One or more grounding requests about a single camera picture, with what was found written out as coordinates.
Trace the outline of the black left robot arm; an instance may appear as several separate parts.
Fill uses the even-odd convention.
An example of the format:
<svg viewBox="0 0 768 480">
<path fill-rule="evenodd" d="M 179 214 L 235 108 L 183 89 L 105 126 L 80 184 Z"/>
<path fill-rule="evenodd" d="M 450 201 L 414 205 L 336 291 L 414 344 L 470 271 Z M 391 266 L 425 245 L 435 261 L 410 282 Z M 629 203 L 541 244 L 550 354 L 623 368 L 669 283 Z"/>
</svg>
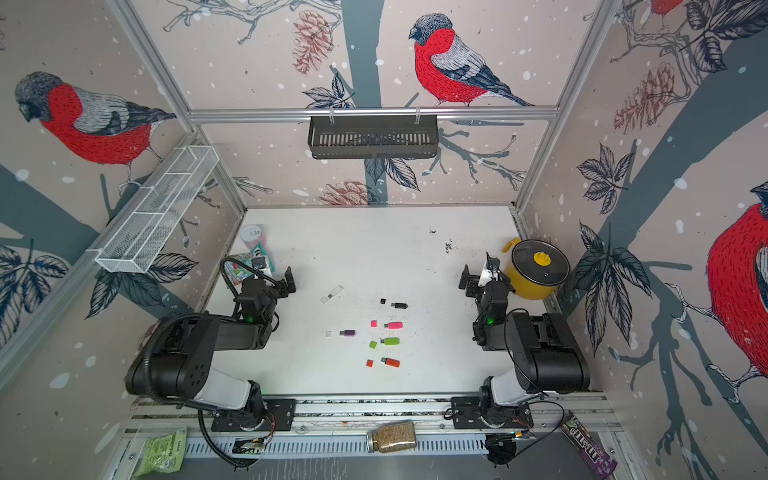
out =
<svg viewBox="0 0 768 480">
<path fill-rule="evenodd" d="M 280 325 L 278 301 L 296 292 L 292 270 L 276 280 L 232 256 L 219 267 L 233 295 L 232 314 L 171 314 L 159 320 L 126 374 L 126 390 L 211 415 L 215 433 L 288 432 L 296 401 L 265 399 L 257 382 L 216 369 L 213 357 L 218 351 L 266 347 Z"/>
</svg>

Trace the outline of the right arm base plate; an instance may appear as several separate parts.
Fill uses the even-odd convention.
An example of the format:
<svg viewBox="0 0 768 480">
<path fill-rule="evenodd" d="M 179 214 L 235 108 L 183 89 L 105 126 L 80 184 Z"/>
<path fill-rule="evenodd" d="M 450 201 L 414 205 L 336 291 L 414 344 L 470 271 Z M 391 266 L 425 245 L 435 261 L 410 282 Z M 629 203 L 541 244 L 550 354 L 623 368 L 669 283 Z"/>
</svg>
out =
<svg viewBox="0 0 768 480">
<path fill-rule="evenodd" d="M 452 397 L 443 418 L 459 430 L 533 428 L 532 416 L 526 406 L 499 406 L 480 396 Z"/>
</svg>

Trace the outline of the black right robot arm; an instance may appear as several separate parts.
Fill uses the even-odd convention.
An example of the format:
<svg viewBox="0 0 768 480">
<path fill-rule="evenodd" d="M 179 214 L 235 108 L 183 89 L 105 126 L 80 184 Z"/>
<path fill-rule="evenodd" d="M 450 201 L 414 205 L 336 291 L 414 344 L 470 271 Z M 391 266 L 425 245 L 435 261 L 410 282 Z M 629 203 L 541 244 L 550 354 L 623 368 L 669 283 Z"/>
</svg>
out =
<svg viewBox="0 0 768 480">
<path fill-rule="evenodd" d="M 550 393 L 585 392 L 590 374 L 567 320 L 561 314 L 532 315 L 508 308 L 518 289 L 488 255 L 479 275 L 464 267 L 458 288 L 475 301 L 473 340 L 487 352 L 501 352 L 511 368 L 487 377 L 474 396 L 453 397 L 445 417 L 456 429 L 533 428 L 529 405 Z"/>
</svg>

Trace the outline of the clear usb drive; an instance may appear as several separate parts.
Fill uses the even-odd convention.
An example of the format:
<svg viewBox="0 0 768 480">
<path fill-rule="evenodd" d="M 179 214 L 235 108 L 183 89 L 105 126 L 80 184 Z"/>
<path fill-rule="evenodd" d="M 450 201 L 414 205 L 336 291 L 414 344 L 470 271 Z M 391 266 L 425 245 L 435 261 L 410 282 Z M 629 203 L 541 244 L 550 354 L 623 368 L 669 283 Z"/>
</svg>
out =
<svg viewBox="0 0 768 480">
<path fill-rule="evenodd" d="M 333 289 L 332 289 L 332 290 L 331 290 L 329 293 L 327 293 L 326 295 L 324 295 L 324 296 L 323 296 L 323 297 L 320 299 L 320 301 L 321 301 L 323 304 L 325 304 L 325 303 L 327 303 L 328 301 L 330 301 L 330 300 L 332 300 L 332 299 L 336 298 L 337 296 L 339 296 L 339 295 L 340 295 L 340 294 L 341 294 L 343 291 L 344 291 L 344 287 L 343 287 L 342 285 L 337 285 L 337 286 L 336 286 L 336 287 L 334 287 L 334 288 L 333 288 Z"/>
</svg>

